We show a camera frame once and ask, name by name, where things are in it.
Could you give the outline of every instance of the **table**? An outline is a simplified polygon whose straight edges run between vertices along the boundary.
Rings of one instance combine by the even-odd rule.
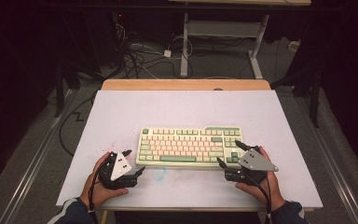
[[[185,4],[234,4],[234,5],[262,5],[262,6],[309,6],[310,0],[170,0],[183,2]],[[253,50],[248,51],[249,60],[253,68],[255,78],[263,78],[260,66],[257,62],[257,53],[267,28],[269,15],[264,15],[261,22],[238,22],[238,21],[191,21],[188,13],[185,13],[183,31],[183,53],[181,62],[181,77],[187,77],[188,65],[188,36],[189,35],[212,35],[212,36],[234,36],[255,37]]]
[[[164,91],[155,91],[160,87]],[[225,91],[212,91],[215,88]],[[105,151],[137,148],[142,127],[210,124],[240,126],[248,145],[264,146],[280,168],[277,177],[285,199],[301,202],[306,210],[323,206],[279,99],[266,81],[194,79],[106,80],[94,101],[57,205],[80,194],[93,165]],[[128,160],[135,167],[132,153]],[[138,185],[129,189],[130,194],[106,202],[103,208],[232,212],[264,209],[234,185],[219,169],[146,168]]]

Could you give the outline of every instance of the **floor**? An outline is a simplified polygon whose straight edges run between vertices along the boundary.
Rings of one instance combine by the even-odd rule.
[[[253,44],[252,39],[195,40],[189,58],[191,78],[254,78],[245,50],[251,49]],[[288,44],[285,38],[262,44],[257,59],[269,83],[284,77],[295,56],[288,50]],[[144,60],[143,70],[135,71],[132,62],[127,61],[129,73],[123,70],[112,78],[177,76],[178,60],[159,59],[157,52],[163,52],[165,47],[147,42],[131,47],[138,50],[136,61]],[[172,58],[176,57],[180,57],[180,53],[175,51]],[[114,70],[108,64],[102,65],[102,69],[103,75]],[[55,203],[72,160],[63,146],[71,153],[76,151],[92,107],[90,97],[101,88],[101,83],[84,74],[79,74],[79,79],[79,90],[66,89],[65,108],[58,118],[54,117],[55,92],[51,93],[50,104],[29,126],[1,174],[0,223],[47,223],[59,211]],[[291,87],[280,87],[276,92],[324,203],[324,208],[306,214],[308,221],[358,223],[358,160],[329,110],[323,90],[319,99],[318,129],[308,117],[310,99],[295,98],[291,90]],[[115,223],[112,212],[98,211],[98,215],[100,221],[107,216],[106,223]]]

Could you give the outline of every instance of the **dark background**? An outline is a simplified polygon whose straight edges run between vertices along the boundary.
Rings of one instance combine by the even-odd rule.
[[[358,156],[358,1],[312,4],[342,6],[343,10],[323,16],[272,15],[265,38],[267,42],[282,36],[302,39],[288,76],[310,64],[320,69],[322,87],[333,113]],[[85,69],[99,72],[100,64],[112,63],[117,57],[112,50],[115,34],[107,16],[106,12],[62,14],[41,10],[32,0],[0,1],[0,173],[28,125],[50,100],[47,97],[55,85],[58,62],[62,62],[65,80],[75,88],[78,68],[68,64],[84,64]],[[124,16],[129,30],[162,41],[169,42],[172,34],[183,29],[181,14],[138,12]],[[300,77],[288,84],[303,80],[307,79]]]

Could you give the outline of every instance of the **sleeve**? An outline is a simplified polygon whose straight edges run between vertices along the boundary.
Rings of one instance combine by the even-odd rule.
[[[300,203],[286,202],[277,210],[271,213],[273,224],[309,224],[303,217],[300,216],[302,206]]]
[[[87,206],[79,199],[70,199],[63,204],[61,212],[51,219],[48,224],[90,224],[92,217],[87,211]]]

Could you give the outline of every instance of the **mechanical keyboard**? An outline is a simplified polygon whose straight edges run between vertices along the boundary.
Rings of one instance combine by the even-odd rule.
[[[245,151],[239,127],[144,128],[141,130],[136,164],[157,167],[219,167],[217,157],[227,166],[240,167]]]

